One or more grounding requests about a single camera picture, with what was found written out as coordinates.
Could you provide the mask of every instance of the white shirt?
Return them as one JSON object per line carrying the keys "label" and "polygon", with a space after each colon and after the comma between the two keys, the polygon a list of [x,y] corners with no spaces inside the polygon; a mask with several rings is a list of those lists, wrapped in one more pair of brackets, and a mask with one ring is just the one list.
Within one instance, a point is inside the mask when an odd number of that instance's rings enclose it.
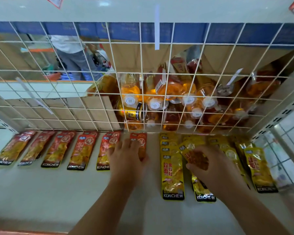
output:
{"label": "white shirt", "polygon": [[68,36],[68,35],[51,35],[50,41],[53,46],[67,54],[74,54],[79,51],[82,51],[80,44],[80,39],[77,36]]}

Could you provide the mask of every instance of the white cable tie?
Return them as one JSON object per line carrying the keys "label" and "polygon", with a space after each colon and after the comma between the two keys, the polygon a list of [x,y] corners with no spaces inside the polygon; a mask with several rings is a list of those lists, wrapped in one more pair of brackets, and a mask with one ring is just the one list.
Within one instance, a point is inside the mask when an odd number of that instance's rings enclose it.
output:
{"label": "white cable tie", "polygon": [[160,13],[159,4],[155,7],[155,50],[160,49]]}
{"label": "white cable tie", "polygon": [[34,99],[40,106],[42,106],[43,108],[45,108],[50,114],[53,115],[53,112],[47,107],[45,106],[45,104],[43,104],[42,102],[40,102],[32,93],[31,91],[27,88],[27,86],[24,84],[24,82],[22,82],[22,80],[17,77],[16,81],[24,88],[24,90],[27,92],[27,94],[29,94],[29,96]]}
{"label": "white cable tie", "polygon": [[227,86],[231,85],[231,83],[236,79],[237,75],[243,70],[243,68],[240,68],[236,71],[236,73],[231,77],[230,81],[227,83]]}

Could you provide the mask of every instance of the person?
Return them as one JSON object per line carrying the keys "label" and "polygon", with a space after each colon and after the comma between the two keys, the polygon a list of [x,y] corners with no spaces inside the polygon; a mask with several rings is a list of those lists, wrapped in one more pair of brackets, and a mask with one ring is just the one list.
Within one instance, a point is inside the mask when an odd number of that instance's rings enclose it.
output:
{"label": "person", "polygon": [[[90,71],[87,61],[89,63],[91,71],[98,71],[91,55],[80,44],[78,36],[67,35],[51,35],[50,41],[55,47],[55,50],[63,62],[67,65],[67,71]],[[86,81],[84,75],[81,72],[71,72],[74,80]],[[92,73],[94,80],[97,81],[100,77],[100,73]]]}
{"label": "person", "polygon": [[[68,235],[110,235],[116,232],[126,202],[141,180],[148,162],[148,156],[142,162],[139,160],[139,146],[138,141],[130,142],[126,139],[118,142],[115,148],[109,148],[107,155],[110,160],[110,182]],[[208,169],[204,171],[193,164],[187,164],[186,167],[230,209],[245,234],[290,235],[278,219],[248,189],[237,168],[220,149],[201,145],[195,151],[207,156]]]}

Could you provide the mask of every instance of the left hand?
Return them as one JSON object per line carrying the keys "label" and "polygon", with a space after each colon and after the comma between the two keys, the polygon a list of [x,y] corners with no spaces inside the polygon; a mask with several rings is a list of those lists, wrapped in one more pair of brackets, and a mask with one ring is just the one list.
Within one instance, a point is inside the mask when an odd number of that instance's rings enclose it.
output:
{"label": "left hand", "polygon": [[109,148],[107,156],[110,161],[110,181],[122,183],[124,186],[135,187],[141,180],[148,156],[140,161],[138,157],[139,141],[125,139]]}

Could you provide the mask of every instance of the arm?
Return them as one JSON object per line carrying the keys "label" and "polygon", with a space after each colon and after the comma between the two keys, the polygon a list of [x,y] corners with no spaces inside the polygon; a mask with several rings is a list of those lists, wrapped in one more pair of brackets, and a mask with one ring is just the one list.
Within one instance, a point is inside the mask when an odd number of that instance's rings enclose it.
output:
{"label": "arm", "polygon": [[218,148],[202,145],[195,150],[207,156],[208,170],[192,164],[186,167],[228,207],[247,235],[290,235],[247,188],[237,168]]}
{"label": "arm", "polygon": [[114,234],[123,209],[135,185],[140,181],[147,157],[140,162],[140,143],[129,139],[117,143],[115,149],[107,152],[110,161],[111,178],[108,186],[74,226],[68,235]]}

